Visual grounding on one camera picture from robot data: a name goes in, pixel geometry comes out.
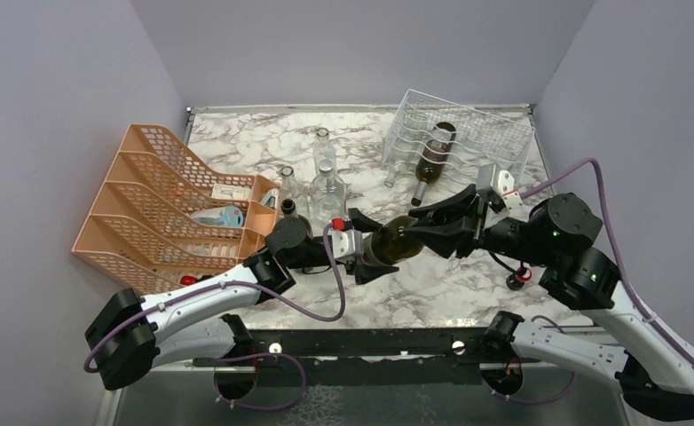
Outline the green wine bottle dark label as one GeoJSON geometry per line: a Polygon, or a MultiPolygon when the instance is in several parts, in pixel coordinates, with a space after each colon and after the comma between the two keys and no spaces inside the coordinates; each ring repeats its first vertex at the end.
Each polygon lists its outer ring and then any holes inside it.
{"type": "Polygon", "coordinates": [[[364,239],[361,260],[373,266],[390,266],[421,253],[423,244],[405,233],[415,222],[413,217],[399,216],[370,233],[364,239]]]}

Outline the clear bottle with silver cap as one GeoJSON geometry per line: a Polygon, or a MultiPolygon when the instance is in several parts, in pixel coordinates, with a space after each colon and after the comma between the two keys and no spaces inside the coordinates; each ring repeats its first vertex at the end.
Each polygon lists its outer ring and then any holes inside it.
{"type": "Polygon", "coordinates": [[[318,174],[311,182],[312,220],[322,229],[334,218],[346,216],[346,185],[329,159],[318,163],[318,174]]]}

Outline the green wine bottle white label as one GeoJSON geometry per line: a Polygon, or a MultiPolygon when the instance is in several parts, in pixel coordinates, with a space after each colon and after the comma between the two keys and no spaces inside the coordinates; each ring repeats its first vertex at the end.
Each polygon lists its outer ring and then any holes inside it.
{"type": "Polygon", "coordinates": [[[411,198],[412,206],[419,207],[429,187],[439,180],[456,136],[457,129],[450,122],[438,122],[434,125],[415,167],[414,174],[418,183],[411,198]]]}

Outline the green wine bottle silver neck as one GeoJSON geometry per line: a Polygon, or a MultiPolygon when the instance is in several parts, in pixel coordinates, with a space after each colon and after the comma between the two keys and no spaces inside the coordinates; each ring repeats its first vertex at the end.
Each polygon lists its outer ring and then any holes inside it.
{"type": "Polygon", "coordinates": [[[280,203],[280,209],[281,209],[281,212],[284,215],[284,217],[297,217],[297,218],[299,218],[305,225],[306,234],[309,237],[312,237],[312,226],[310,224],[310,221],[297,210],[297,204],[294,200],[292,200],[290,198],[284,199],[280,203]]]}

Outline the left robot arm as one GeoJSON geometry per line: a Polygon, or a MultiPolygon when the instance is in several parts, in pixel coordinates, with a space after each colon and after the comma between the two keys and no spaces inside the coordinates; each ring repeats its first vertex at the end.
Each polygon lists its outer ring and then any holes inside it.
{"type": "Polygon", "coordinates": [[[295,213],[282,218],[263,248],[227,272],[211,275],[179,290],[138,296],[126,288],[115,293],[85,332],[90,348],[83,370],[100,376],[109,391],[127,387],[153,368],[193,358],[221,358],[239,364],[253,357],[248,330],[231,312],[276,300],[306,317],[335,322],[346,310],[339,269],[359,284],[398,271],[387,259],[375,259],[362,230],[370,220],[356,211],[335,218],[320,236],[295,213]],[[296,284],[291,269],[330,266],[335,275],[336,313],[316,313],[285,297],[296,284]]]}

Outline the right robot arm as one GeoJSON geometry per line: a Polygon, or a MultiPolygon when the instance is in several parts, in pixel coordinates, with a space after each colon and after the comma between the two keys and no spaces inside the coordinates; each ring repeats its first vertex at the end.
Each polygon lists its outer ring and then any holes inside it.
{"type": "Polygon", "coordinates": [[[482,249],[542,268],[540,286],[593,320],[616,345],[585,342],[501,311],[485,331],[485,354],[496,361],[539,359],[603,381],[655,420],[694,420],[694,347],[664,330],[630,293],[618,265],[595,248],[601,218],[566,193],[541,202],[520,221],[509,212],[521,201],[514,189],[469,186],[412,209],[409,233],[441,257],[482,249]]]}

